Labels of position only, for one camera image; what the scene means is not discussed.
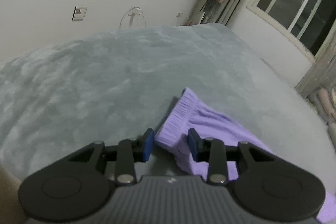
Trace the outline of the purple pants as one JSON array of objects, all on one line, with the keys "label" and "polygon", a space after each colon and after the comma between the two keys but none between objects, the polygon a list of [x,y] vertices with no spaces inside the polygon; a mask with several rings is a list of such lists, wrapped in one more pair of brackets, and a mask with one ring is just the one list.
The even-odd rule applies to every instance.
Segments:
[{"label": "purple pants", "polygon": [[193,154],[198,143],[192,134],[196,133],[202,140],[218,139],[227,147],[237,148],[239,143],[248,142],[259,148],[284,156],[295,163],[301,159],[307,145],[299,144],[298,135],[280,132],[280,136],[271,136],[271,147],[230,117],[208,107],[189,88],[186,88],[173,110],[166,118],[155,137],[157,145],[175,156],[180,169],[194,176],[208,178],[209,164],[194,161]]}]

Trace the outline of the grey-green bed blanket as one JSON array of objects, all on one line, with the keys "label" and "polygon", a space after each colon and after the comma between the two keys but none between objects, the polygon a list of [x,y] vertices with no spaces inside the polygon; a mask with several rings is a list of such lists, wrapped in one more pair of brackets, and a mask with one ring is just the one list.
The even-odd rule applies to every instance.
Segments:
[{"label": "grey-green bed blanket", "polygon": [[326,125],[221,24],[100,32],[1,63],[1,164],[29,174],[159,129],[185,88],[335,192]]}]

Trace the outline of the folded beige brown bedding stack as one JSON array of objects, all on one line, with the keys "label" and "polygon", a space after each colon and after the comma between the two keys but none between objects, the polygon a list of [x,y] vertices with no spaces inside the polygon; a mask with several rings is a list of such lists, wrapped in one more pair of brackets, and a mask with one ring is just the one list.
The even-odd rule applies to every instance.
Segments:
[{"label": "folded beige brown bedding stack", "polygon": [[316,89],[307,98],[315,106],[318,115],[325,123],[335,123],[335,107],[327,89]]}]

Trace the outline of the grey curtain right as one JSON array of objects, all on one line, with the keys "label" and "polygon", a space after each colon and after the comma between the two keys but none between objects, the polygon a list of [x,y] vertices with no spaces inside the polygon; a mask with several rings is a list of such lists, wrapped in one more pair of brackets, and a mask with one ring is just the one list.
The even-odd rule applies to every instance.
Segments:
[{"label": "grey curtain right", "polygon": [[296,91],[306,98],[319,88],[331,90],[335,87],[335,44],[330,45],[313,64],[296,86]]}]

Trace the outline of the white wall socket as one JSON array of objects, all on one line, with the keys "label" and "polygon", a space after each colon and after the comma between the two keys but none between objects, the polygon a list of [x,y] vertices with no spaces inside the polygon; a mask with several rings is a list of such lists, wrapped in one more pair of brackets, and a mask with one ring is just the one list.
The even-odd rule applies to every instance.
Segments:
[{"label": "white wall socket", "polygon": [[75,6],[72,21],[82,21],[85,18],[87,9],[87,6]]}]

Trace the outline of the window with white frame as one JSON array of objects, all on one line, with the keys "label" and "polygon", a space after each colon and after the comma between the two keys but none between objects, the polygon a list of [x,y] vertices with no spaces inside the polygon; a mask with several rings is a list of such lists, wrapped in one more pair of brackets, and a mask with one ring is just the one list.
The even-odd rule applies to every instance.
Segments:
[{"label": "window with white frame", "polygon": [[335,0],[251,0],[248,9],[315,62],[335,23]]}]

